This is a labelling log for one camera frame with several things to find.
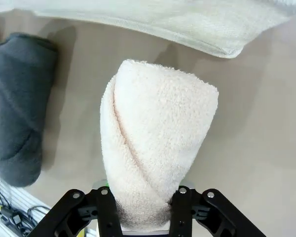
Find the white cloth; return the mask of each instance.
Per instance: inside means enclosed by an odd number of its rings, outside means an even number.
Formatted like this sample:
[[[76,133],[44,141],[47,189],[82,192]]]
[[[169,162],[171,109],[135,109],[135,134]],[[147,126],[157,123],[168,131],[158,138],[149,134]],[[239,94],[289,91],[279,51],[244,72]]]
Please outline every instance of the white cloth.
[[[234,58],[262,31],[289,20],[296,0],[0,0],[0,11],[14,8],[120,26]]]
[[[193,74],[124,61],[101,101],[104,166],[123,227],[158,230],[218,105],[217,89]]]

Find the screw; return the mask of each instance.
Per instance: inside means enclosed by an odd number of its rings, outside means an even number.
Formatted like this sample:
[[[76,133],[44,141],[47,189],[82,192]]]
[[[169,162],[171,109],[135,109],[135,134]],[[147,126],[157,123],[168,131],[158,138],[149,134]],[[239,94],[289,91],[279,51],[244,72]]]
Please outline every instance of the screw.
[[[80,197],[80,193],[74,193],[73,198],[77,199],[78,197]]]
[[[215,197],[215,194],[213,192],[209,192],[209,193],[207,193],[207,197],[213,198],[213,197]]]
[[[108,194],[108,190],[103,189],[103,190],[101,191],[101,194],[102,194],[102,195],[106,195],[106,194]]]
[[[186,193],[186,189],[185,188],[180,188],[179,191],[180,191],[181,194],[185,194]]]

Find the beige tabletop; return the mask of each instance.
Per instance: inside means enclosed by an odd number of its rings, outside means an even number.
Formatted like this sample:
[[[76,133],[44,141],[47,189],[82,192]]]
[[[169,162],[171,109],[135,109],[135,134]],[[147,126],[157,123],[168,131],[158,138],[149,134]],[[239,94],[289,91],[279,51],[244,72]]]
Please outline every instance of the beige tabletop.
[[[105,178],[99,106],[106,84],[132,58],[194,73],[220,92],[219,107],[187,179],[219,189],[268,237],[296,237],[296,18],[263,33],[235,59],[95,23],[0,15],[0,40],[14,31],[60,49],[48,102],[44,166],[27,190],[54,205],[69,189]],[[210,235],[199,225],[194,237]]]

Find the gray towel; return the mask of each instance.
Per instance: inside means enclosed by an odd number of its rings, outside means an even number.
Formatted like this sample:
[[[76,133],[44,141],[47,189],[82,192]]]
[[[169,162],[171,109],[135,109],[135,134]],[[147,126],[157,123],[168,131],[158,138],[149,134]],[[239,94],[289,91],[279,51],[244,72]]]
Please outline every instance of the gray towel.
[[[47,39],[23,33],[0,43],[0,177],[12,186],[25,187],[39,177],[57,55]]]

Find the towel fold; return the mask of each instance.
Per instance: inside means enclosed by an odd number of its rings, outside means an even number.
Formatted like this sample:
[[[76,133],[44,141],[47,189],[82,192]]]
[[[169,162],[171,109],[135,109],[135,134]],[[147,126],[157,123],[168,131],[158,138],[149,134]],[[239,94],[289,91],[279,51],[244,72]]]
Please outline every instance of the towel fold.
[[[0,177],[12,186],[28,186],[40,174],[56,59],[46,39],[13,33],[0,43]]]
[[[101,143],[120,221],[158,230],[218,105],[217,89],[193,74],[124,61],[101,101]]]

